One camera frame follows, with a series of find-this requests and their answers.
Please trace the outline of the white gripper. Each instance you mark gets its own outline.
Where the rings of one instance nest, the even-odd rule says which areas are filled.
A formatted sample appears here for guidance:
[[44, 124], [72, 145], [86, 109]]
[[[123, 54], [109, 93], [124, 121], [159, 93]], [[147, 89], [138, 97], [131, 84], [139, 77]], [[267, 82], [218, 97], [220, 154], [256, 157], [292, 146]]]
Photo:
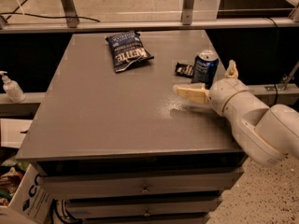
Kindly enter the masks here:
[[249, 88], [238, 78], [238, 70], [234, 60], [229, 61], [224, 79], [215, 82], [210, 90], [205, 83], [177, 84], [173, 86], [176, 95], [196, 102], [209, 103], [221, 117], [226, 112], [226, 105], [231, 105], [237, 114], [246, 114], [253, 110], [253, 95]]

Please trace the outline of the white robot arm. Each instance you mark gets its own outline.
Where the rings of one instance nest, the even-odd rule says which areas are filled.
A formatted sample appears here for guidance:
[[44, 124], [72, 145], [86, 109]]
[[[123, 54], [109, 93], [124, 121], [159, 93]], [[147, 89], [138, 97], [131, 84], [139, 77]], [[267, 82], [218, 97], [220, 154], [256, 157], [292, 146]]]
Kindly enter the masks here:
[[227, 118], [235, 141], [261, 166], [274, 166], [289, 155], [299, 158], [299, 113], [286, 105], [268, 106], [252, 94], [238, 79], [235, 61], [210, 89], [197, 83], [176, 85], [173, 90]]

